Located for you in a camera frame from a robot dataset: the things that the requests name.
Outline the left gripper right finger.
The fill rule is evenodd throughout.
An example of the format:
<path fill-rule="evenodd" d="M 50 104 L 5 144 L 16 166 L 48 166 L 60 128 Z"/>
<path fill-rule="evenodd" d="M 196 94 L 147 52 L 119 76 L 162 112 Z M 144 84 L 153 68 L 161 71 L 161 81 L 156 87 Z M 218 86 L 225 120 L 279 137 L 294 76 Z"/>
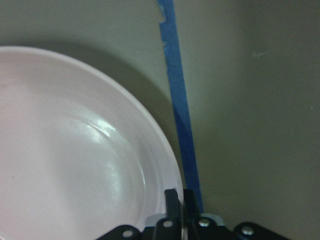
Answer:
<path fill-rule="evenodd" d="M 186 240 L 222 240 L 223 220 L 211 213 L 201 213 L 194 192 L 183 190 Z"/>

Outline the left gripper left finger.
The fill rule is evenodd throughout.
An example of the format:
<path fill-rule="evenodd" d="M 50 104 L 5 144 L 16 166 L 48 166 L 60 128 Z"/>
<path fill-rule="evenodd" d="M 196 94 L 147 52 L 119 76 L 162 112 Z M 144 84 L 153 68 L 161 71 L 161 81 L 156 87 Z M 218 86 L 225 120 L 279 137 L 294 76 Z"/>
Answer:
<path fill-rule="evenodd" d="M 182 206 L 175 189 L 164 191 L 165 213 L 149 216 L 143 230 L 144 240 L 181 240 Z"/>

